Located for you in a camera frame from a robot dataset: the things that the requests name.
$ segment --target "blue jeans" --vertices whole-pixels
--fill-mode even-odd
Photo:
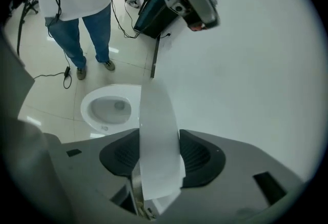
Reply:
[[[96,49],[96,59],[99,63],[109,61],[108,43],[111,37],[111,4],[100,12],[83,17],[83,22],[90,34],[94,48]],[[49,26],[52,17],[46,17],[46,26]],[[77,68],[86,67],[86,58],[80,46],[80,34],[78,29],[78,19],[70,21],[58,20],[51,23],[49,33],[71,58]]]

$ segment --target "black slot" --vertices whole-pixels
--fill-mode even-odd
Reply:
[[[66,151],[66,153],[68,154],[69,157],[71,157],[71,156],[75,156],[75,155],[82,153],[82,151],[80,149],[72,149],[72,150]]]
[[[253,178],[260,187],[270,206],[286,195],[286,191],[269,172],[254,175]]]
[[[134,206],[133,206],[133,200],[131,197],[131,194],[129,194],[129,196],[127,196],[127,198],[122,202],[122,204],[120,205],[121,208],[131,212],[134,215],[137,215],[137,213],[135,212]]]

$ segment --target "black device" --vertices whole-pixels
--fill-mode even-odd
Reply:
[[[157,38],[177,17],[178,14],[166,6],[165,0],[144,0],[134,29]]]

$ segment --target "white wall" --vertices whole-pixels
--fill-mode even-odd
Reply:
[[[309,179],[325,146],[327,43],[310,0],[219,0],[219,27],[161,39],[180,129],[251,143]]]

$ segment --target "toilet seat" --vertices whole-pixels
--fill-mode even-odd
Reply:
[[[97,119],[91,110],[91,103],[99,98],[109,96],[110,100],[123,100],[131,106],[129,119],[121,124],[111,124]],[[111,135],[128,129],[139,128],[139,105],[141,86],[138,85],[110,85],[87,94],[81,103],[81,114],[85,122],[98,132]]]

